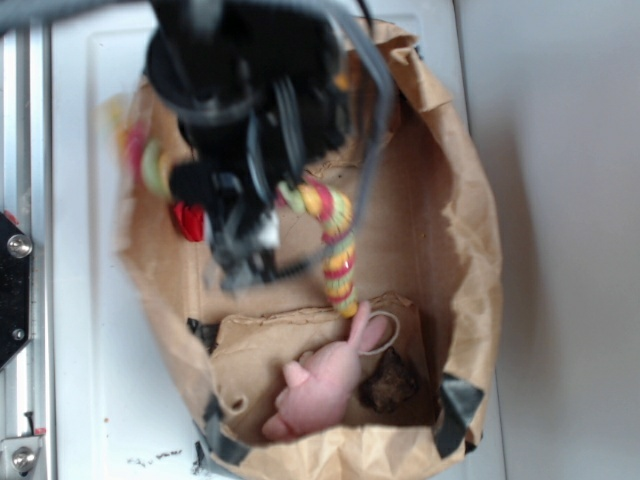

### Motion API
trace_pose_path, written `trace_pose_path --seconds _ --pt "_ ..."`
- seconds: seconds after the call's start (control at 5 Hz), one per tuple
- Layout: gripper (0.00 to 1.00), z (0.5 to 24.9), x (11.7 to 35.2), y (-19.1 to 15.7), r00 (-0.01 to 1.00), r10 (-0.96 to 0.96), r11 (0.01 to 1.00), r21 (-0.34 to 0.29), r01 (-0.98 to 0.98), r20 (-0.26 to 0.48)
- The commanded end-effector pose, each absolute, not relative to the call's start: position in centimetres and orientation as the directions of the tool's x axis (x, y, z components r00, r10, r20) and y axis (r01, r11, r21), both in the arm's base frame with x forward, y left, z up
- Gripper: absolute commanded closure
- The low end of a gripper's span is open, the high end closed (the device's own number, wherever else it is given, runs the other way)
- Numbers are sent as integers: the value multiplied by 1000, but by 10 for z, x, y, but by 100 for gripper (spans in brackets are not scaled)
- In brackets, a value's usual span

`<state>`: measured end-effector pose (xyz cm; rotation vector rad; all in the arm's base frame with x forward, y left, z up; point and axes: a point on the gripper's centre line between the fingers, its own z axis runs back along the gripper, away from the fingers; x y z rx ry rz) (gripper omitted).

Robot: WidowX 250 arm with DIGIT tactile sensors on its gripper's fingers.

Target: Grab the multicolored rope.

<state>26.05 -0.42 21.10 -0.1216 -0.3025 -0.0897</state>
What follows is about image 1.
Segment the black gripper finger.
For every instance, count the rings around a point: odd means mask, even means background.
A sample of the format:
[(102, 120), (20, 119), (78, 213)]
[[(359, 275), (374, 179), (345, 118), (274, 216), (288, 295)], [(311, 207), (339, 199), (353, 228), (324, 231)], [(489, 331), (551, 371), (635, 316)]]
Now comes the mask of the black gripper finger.
[(231, 221), (216, 225), (213, 217), (207, 216), (207, 243), (215, 264), (221, 269), (221, 290), (236, 293), (275, 281), (275, 250), (280, 246), (276, 211), (262, 212), (248, 233), (239, 234), (233, 227)]

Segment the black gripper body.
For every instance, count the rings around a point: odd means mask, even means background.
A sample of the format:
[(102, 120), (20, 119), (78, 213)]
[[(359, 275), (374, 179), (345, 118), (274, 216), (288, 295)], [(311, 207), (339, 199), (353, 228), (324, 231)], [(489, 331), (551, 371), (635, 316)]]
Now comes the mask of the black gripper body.
[(278, 183), (295, 185), (304, 167), (341, 147), (350, 127), (344, 70), (280, 73), (198, 92), (167, 78), (176, 132), (167, 144), (167, 192), (200, 205), (216, 225), (248, 233), (273, 209)]

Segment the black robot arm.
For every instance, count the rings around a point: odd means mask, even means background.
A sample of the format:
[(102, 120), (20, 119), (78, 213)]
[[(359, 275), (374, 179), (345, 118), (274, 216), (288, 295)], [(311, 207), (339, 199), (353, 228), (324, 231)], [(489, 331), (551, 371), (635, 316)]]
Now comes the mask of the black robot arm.
[(175, 114), (190, 159), (169, 189), (200, 206), (205, 237), (235, 291), (305, 270), (278, 267), (275, 203), (349, 134), (343, 48), (329, 15), (294, 1), (156, 1), (145, 73)]

